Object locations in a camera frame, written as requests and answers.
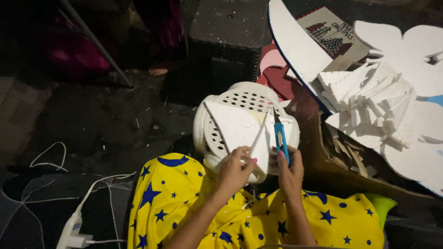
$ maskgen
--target blue moon print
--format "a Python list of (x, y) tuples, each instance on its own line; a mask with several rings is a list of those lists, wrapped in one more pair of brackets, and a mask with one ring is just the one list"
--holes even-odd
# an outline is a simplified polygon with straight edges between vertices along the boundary
[(181, 159), (165, 159), (165, 158), (157, 157), (157, 160), (161, 164), (163, 164), (164, 166), (177, 167), (177, 166), (182, 165), (182, 164), (186, 163), (187, 161), (189, 161), (189, 158), (186, 158), (183, 155), (183, 157)]
[(303, 190), (307, 195), (309, 196), (317, 196), (320, 201), (322, 201), (323, 205), (325, 205), (328, 202), (328, 197), (324, 193), (314, 193), (314, 192), (307, 192), (306, 190)]

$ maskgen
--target black wicker stool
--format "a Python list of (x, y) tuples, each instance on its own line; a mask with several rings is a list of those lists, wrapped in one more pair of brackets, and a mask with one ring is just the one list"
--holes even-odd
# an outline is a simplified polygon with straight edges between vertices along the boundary
[(191, 24), (190, 56), (242, 62), (244, 80), (255, 82), (269, 0), (201, 0)]

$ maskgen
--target metal pole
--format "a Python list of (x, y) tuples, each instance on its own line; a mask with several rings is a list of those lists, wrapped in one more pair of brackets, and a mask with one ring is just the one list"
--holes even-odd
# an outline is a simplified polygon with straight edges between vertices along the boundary
[(83, 31), (91, 38), (91, 40), (95, 43), (95, 45), (98, 47), (100, 52), (103, 53), (105, 58), (108, 60), (108, 62), (115, 68), (115, 70), (118, 72), (118, 74), (123, 78), (123, 80), (126, 82), (129, 88), (133, 88), (134, 86), (131, 84), (131, 82), (128, 80), (126, 75), (123, 73), (123, 71), (117, 66), (115, 61), (112, 59), (112, 57), (108, 54), (106, 49), (102, 46), (102, 44), (98, 41), (97, 37), (92, 33), (92, 31), (88, 28), (86, 23), (82, 20), (82, 18), (78, 15), (77, 11), (72, 7), (72, 5), (68, 2), (68, 0), (60, 0), (62, 5), (66, 8), (66, 10), (71, 14), (71, 16), (80, 24)]

